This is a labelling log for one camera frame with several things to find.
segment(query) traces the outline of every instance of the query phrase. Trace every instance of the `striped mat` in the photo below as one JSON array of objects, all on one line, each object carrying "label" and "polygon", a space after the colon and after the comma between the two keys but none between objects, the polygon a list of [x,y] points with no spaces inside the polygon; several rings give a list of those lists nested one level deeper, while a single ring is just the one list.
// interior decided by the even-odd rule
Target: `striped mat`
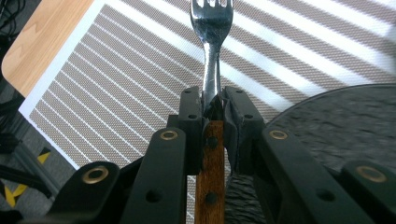
[{"label": "striped mat", "polygon": [[[394,0],[233,5],[221,85],[248,92],[267,121],[325,91],[396,81]],[[76,168],[141,157],[177,113],[179,94],[202,86],[204,52],[189,8],[180,0],[94,1],[20,111]]]}]

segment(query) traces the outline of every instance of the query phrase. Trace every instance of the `dark textured surface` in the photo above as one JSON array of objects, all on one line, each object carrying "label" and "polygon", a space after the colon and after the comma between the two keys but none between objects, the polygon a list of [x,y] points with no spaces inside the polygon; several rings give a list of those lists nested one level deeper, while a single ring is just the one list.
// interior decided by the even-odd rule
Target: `dark textured surface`
[{"label": "dark textured surface", "polygon": [[[396,84],[330,91],[303,101],[268,126],[293,132],[322,165],[340,171],[366,160],[396,173]],[[252,178],[233,175],[226,194],[226,223],[263,223]]]}]

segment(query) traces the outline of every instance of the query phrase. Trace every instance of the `wooden table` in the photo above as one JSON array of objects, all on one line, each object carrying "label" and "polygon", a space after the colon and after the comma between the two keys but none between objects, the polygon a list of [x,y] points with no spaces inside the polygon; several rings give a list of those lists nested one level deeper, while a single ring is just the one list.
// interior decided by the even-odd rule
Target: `wooden table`
[{"label": "wooden table", "polygon": [[24,97],[46,71],[93,0],[42,0],[6,54],[4,78]]}]

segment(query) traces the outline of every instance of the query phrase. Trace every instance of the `wooden handle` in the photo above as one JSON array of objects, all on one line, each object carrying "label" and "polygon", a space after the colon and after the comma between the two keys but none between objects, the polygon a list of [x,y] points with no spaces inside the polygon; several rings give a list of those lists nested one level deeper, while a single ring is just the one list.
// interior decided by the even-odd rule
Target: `wooden handle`
[{"label": "wooden handle", "polygon": [[205,130],[204,167],[196,179],[195,223],[224,223],[223,121]]},{"label": "wooden handle", "polygon": [[2,63],[4,78],[24,97],[44,74],[93,1],[41,1]]}]

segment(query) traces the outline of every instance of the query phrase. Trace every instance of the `metal fork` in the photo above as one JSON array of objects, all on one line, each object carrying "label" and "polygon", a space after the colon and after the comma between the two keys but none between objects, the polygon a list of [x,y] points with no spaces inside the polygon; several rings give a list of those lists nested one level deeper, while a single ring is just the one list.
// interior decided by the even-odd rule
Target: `metal fork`
[{"label": "metal fork", "polygon": [[219,72],[219,52],[221,45],[233,23],[233,0],[227,0],[226,6],[215,0],[212,7],[209,0],[198,5],[198,0],[191,0],[191,23],[195,33],[201,39],[205,50],[205,72],[202,92],[203,114],[209,118],[222,107]]}]

